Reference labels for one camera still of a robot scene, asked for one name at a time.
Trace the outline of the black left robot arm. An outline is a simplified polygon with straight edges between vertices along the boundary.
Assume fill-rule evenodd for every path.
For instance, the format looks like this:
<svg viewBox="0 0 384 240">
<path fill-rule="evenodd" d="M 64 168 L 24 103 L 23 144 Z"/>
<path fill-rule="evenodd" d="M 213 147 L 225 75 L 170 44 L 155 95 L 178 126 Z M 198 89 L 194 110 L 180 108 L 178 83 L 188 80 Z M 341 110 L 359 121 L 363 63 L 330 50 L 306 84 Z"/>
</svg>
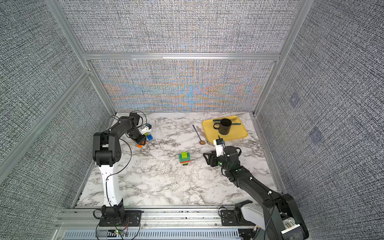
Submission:
<svg viewBox="0 0 384 240">
<path fill-rule="evenodd" d="M 93 136 L 93 160 L 99 167 L 103 179 L 105 218 L 125 219 L 124 200 L 120 194 L 118 162 L 122 157 L 121 137 L 128 135 L 136 144 L 144 146 L 147 137 L 139 130 L 143 118 L 136 112 L 119 117 L 109 129 Z"/>
</svg>

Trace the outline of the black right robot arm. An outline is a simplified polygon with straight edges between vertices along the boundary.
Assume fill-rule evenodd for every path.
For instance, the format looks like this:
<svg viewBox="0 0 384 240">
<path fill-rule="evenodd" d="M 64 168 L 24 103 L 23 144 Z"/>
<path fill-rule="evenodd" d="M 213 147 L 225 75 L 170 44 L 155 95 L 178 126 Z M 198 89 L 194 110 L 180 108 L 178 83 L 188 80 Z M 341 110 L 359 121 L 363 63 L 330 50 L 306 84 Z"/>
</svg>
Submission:
<svg viewBox="0 0 384 240">
<path fill-rule="evenodd" d="M 309 231 L 300 210 L 289 194 L 280 194 L 258 181 L 252 173 L 241 165 L 240 148 L 228 146 L 219 156 L 216 151 L 204 153 L 207 165 L 221 167 L 224 176 L 236 187 L 247 192 L 263 210 L 261 221 L 246 218 L 244 207 L 250 202 L 237 204 L 238 221 L 252 222 L 264 230 L 263 239 L 269 240 L 306 240 Z"/>
</svg>

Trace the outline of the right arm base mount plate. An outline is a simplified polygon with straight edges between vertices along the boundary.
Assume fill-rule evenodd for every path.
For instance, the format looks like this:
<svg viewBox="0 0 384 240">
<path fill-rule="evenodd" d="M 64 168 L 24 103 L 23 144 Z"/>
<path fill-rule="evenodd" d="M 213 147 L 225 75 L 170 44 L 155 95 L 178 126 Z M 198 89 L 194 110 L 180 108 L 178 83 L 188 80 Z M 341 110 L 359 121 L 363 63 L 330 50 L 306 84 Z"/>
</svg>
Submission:
<svg viewBox="0 0 384 240">
<path fill-rule="evenodd" d="M 219 209 L 219 216 L 225 227 L 258 226 L 262 229 L 265 228 L 264 214 L 257 209 L 244 209 L 243 211 Z"/>
</svg>

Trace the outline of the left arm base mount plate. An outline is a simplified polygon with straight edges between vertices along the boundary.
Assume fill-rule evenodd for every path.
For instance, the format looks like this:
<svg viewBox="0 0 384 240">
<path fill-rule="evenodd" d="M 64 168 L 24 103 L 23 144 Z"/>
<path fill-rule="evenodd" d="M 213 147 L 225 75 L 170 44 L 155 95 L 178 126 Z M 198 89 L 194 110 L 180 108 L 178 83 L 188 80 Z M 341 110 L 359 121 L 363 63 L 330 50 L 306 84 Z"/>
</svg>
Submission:
<svg viewBox="0 0 384 240">
<path fill-rule="evenodd" d="M 124 214 L 118 214 L 113 210 L 102 212 L 100 217 L 100 227 L 138 227 L 142 217 L 142 211 L 125 211 Z"/>
</svg>

